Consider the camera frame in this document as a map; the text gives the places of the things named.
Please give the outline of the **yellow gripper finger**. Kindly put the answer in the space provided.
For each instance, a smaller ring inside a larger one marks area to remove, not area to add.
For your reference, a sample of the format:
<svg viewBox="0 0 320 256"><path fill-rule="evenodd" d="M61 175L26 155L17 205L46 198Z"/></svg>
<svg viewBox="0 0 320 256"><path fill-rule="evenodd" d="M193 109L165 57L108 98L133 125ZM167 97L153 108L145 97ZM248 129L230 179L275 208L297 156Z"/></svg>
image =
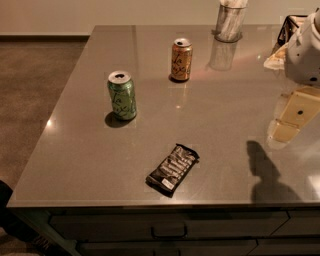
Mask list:
<svg viewBox="0 0 320 256"><path fill-rule="evenodd" d="M270 138L288 143L320 112L320 89L303 86L282 98L282 110L270 123Z"/></svg>

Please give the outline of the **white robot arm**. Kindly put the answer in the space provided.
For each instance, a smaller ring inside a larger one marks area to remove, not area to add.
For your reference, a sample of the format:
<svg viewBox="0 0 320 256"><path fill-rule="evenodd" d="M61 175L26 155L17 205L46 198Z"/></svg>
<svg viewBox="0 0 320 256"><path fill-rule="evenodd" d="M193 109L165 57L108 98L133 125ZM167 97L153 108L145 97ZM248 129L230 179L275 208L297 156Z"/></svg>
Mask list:
<svg viewBox="0 0 320 256"><path fill-rule="evenodd" d="M288 16L278 45L264 66L283 70L297 88L280 96L268 137L287 144L320 112L320 10L308 16Z"/></svg>

